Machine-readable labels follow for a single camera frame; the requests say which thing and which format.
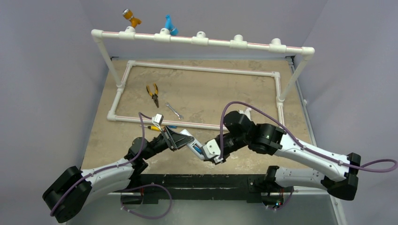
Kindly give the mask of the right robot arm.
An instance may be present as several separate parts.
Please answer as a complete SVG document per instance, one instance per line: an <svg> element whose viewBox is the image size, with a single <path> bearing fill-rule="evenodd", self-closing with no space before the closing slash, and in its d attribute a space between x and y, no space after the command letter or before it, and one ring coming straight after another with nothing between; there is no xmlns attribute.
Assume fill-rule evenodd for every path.
<svg viewBox="0 0 398 225"><path fill-rule="evenodd" d="M270 166L263 184L274 191L292 186L318 188L333 197L352 201L358 189L357 166L361 157L356 153L341 155L328 152L302 140L295 141L285 130L269 123L255 124L237 111L224 117L228 132L219 134L206 145L216 149L216 156L225 161L230 153L243 147L257 154L278 156L307 166L289 169Z"/></svg>

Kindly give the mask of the blue battery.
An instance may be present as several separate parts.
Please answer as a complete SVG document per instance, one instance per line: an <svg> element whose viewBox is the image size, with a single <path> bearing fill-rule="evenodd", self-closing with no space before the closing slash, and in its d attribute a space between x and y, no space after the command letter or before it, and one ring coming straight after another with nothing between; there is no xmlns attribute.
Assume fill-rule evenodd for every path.
<svg viewBox="0 0 398 225"><path fill-rule="evenodd" d="M202 154L201 148L198 145L193 145L193 148L199 153Z"/></svg>

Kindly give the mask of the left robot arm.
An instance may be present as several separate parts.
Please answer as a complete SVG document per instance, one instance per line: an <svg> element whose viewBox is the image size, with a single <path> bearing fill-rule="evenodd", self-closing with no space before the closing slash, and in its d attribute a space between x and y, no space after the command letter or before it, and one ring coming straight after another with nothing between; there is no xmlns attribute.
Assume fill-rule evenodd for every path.
<svg viewBox="0 0 398 225"><path fill-rule="evenodd" d="M144 137L134 139L128 153L114 163L85 170L77 166L67 168L42 198L51 211L50 215L64 223L102 195L123 189L136 191L140 185L138 176L148 166L147 159L164 150L178 150L184 146L198 154L202 145L186 129L179 133L166 126L151 141Z"/></svg>

